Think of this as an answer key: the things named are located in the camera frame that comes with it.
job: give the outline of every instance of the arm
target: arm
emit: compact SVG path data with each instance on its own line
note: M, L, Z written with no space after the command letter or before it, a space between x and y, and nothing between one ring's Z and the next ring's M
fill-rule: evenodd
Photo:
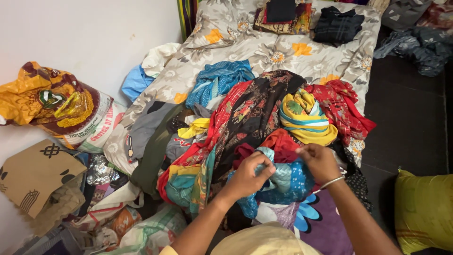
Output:
M255 168L259 164L265 164L266 168L256 176ZM272 162L261 152L255 152L244 159L231 180L171 244L171 247L179 255L205 254L230 207L239 198L246 197L259 190L274 172L275 167Z
M329 148L307 144L296 150L315 179L324 184L341 173ZM389 237L374 221L344 180L327 186L357 255L402 255Z

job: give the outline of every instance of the hand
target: hand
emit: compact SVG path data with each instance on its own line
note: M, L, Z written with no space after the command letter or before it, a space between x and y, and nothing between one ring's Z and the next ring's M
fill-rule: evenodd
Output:
M260 164L265 164L266 167L259 175L256 175L255 168ZM275 167L272 161L263 153L254 152L241 162L236 173L219 195L222 194L234 203L242 197L257 192L274 172Z
M329 148L309 143L295 151L305 161L315 180L323 185L341 176L337 161Z

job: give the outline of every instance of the gray floral bedsheet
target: gray floral bedsheet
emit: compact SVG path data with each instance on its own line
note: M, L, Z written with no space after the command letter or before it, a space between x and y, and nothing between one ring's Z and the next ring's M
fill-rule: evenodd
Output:
M355 9L365 16L355 40L338 48L313 42L310 35L277 35L252 29L256 9L266 0L205 0L199 3L197 25L191 36L168 62L156 80L135 100L108 138L107 159L132 173L137 162L128 162L124 142L131 125L152 97L180 103L194 87L198 72L206 64L248 59L255 76L264 71L286 69L300 74L309 83L325 84L332 79L350 82L357 92L359 112L365 107L373 50L381 25L373 7L313 0L316 9L311 26L316 26L324 7L341 12Z

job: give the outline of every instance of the white wall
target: white wall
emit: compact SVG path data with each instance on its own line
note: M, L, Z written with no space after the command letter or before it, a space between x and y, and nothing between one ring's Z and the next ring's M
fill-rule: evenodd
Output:
M120 92L125 76L150 48L169 42L181 42L176 0L2 0L0 84L37 61L130 104ZM0 127L0 165L44 138L38 128ZM1 193L0 253L29 233Z

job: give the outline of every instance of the bed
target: bed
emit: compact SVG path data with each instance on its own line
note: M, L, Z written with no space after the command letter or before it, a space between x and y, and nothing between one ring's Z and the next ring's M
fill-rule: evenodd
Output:
M313 42L310 35L277 35L252 29L255 12L266 0L204 0L199 3L198 23L188 40L168 62L156 80L134 101L108 138L104 153L107 159L131 174L137 162L128 162L125 140L130 127L137 120L151 98L168 103L181 103L195 85L204 65L220 61L248 59L257 77L266 71L286 69L304 77L310 84L325 84L332 79L351 83L358 95L356 107L363 114L368 91L373 50L381 25L380 13L373 7L347 3L313 0L311 26L317 23L320 10L335 6L339 11L355 9L365 16L362 30L354 41L338 48ZM194 48L199 43L197 34L210 29L228 30L229 38L220 45ZM354 141L350 150L360 165L363 141Z

